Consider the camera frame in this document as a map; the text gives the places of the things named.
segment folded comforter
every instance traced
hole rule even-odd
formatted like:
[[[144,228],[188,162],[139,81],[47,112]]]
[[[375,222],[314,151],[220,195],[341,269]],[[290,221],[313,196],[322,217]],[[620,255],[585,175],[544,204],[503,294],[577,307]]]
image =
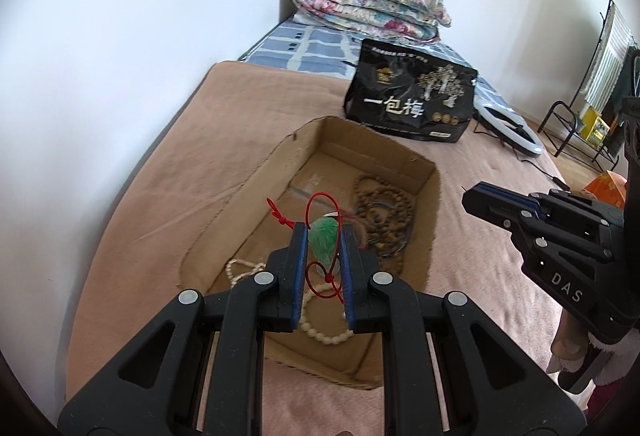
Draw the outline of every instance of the folded comforter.
[[[437,42],[451,18],[442,0],[292,0],[302,24],[359,31],[379,38]]]

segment red cord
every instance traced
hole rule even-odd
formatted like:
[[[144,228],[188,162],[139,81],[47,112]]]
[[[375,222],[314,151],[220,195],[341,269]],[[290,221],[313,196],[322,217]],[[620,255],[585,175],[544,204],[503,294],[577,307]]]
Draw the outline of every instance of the red cord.
[[[337,297],[338,300],[344,304],[344,299],[342,298],[342,294],[340,293],[342,291],[342,284],[340,284],[340,286],[337,286],[335,283],[335,277],[334,277],[334,268],[335,268],[335,263],[338,260],[338,253],[340,251],[340,232],[342,231],[342,214],[340,213],[340,207],[338,206],[338,202],[329,194],[327,194],[326,192],[317,192],[315,193],[313,196],[311,196],[309,198],[309,201],[306,203],[306,210],[305,210],[305,225],[306,228],[311,228],[311,225],[309,224],[309,210],[311,208],[311,203],[313,203],[313,200],[316,199],[318,196],[324,196],[326,198],[328,198],[331,203],[334,205],[335,207],[335,211],[338,214],[338,235],[336,237],[335,240],[335,251],[334,251],[334,258],[331,262],[331,267],[329,268],[329,271],[326,270],[326,268],[320,264],[317,261],[311,261],[305,269],[305,280],[306,280],[306,284],[309,286],[309,289],[318,297],[322,298],[322,299],[332,299],[333,297]],[[287,225],[289,228],[293,228],[294,226],[294,222],[291,220],[288,220],[287,218],[285,218],[280,211],[278,210],[278,207],[276,206],[276,204],[271,201],[269,198],[267,198],[267,203],[269,204],[269,206],[271,207],[271,215],[276,218],[278,220],[278,222],[281,225]],[[314,286],[311,284],[311,279],[309,279],[309,270],[311,269],[312,266],[318,266],[322,273],[324,274],[324,282],[327,283],[331,283],[331,285],[334,287],[334,292],[330,295],[322,295],[320,292],[318,292]]]

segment black bag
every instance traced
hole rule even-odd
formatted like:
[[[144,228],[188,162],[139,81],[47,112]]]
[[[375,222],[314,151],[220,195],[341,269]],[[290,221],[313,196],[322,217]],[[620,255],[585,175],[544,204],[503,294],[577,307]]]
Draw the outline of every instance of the black bag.
[[[419,50],[364,39],[344,112],[385,134],[457,142],[473,115],[477,77]]]

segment blue plaid bedding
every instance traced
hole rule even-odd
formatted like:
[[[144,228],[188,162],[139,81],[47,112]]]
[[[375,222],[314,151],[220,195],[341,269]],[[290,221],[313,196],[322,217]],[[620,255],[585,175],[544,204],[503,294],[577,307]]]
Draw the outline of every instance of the blue plaid bedding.
[[[351,80],[360,56],[360,44],[366,38],[366,35],[357,32],[299,24],[289,19],[273,29],[240,60],[271,68]],[[443,42],[411,47],[471,67],[471,64]],[[489,101],[515,112],[482,77],[478,77],[474,98],[476,102]]]

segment green jade pendant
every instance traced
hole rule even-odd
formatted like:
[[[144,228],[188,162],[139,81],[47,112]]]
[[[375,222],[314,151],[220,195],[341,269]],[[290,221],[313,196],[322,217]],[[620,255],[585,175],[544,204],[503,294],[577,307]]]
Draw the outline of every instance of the green jade pendant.
[[[338,221],[331,216],[322,216],[311,223],[309,244],[318,262],[329,272],[334,260],[335,243],[338,239]],[[334,275],[340,270],[340,263],[335,262]]]

